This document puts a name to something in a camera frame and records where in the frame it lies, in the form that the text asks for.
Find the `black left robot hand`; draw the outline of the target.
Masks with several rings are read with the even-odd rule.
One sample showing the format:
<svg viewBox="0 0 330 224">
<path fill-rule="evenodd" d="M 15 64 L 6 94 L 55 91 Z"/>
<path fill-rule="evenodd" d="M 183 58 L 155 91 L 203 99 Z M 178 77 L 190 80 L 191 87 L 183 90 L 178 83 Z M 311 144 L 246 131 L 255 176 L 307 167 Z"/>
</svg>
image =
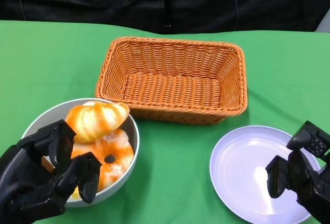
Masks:
<svg viewBox="0 0 330 224">
<path fill-rule="evenodd" d="M 1 156 L 1 223 L 34 223 L 62 215 L 78 189 L 95 199 L 101 162 L 87 152 L 71 157 L 76 133 L 59 120 L 10 146 Z"/>
</svg>

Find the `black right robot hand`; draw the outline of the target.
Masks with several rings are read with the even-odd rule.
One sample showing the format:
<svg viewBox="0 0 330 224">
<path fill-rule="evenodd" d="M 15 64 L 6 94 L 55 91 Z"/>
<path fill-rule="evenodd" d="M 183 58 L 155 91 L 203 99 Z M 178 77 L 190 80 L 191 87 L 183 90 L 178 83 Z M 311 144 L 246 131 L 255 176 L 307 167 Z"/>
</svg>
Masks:
<svg viewBox="0 0 330 224">
<path fill-rule="evenodd" d="M 275 156 L 266 166 L 267 188 L 271 198 L 285 189 L 297 194 L 297 202 L 320 223 L 329 223 L 329 134 L 306 121 L 287 144 L 288 159 Z M 325 162 L 313 169 L 302 149 Z"/>
</svg>

